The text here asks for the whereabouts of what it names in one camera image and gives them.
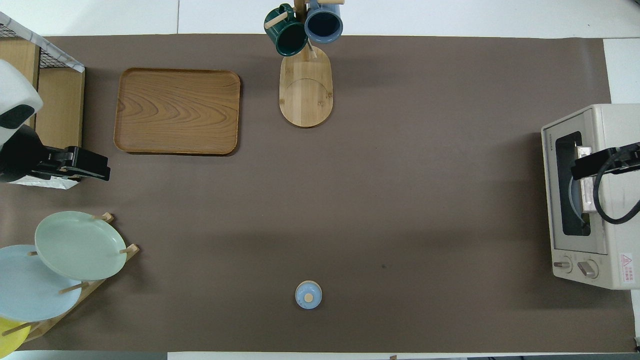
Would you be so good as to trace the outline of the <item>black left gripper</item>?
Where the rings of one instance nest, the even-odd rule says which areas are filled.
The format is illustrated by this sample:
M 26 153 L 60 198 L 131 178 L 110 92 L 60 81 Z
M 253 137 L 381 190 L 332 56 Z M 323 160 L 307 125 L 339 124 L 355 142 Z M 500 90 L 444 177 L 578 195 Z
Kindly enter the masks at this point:
M 65 152 L 65 169 L 59 169 L 57 162 L 40 166 L 42 162 L 50 160 L 50 155 Z M 1 148 L 2 183 L 16 182 L 26 176 L 37 180 L 52 180 L 55 177 L 67 180 L 89 178 L 108 182 L 110 175 L 107 157 L 78 146 L 67 146 L 65 149 L 45 146 L 36 131 L 28 125 L 21 125 Z

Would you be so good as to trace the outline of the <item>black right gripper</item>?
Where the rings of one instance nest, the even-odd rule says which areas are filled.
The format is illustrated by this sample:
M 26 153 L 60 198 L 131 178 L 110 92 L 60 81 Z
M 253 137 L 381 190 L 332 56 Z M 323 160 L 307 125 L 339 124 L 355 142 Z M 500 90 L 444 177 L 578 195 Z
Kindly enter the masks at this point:
M 618 146 L 590 153 L 574 161 L 571 175 L 574 180 L 596 176 L 609 160 L 610 170 L 638 170 L 640 168 L 640 143 Z

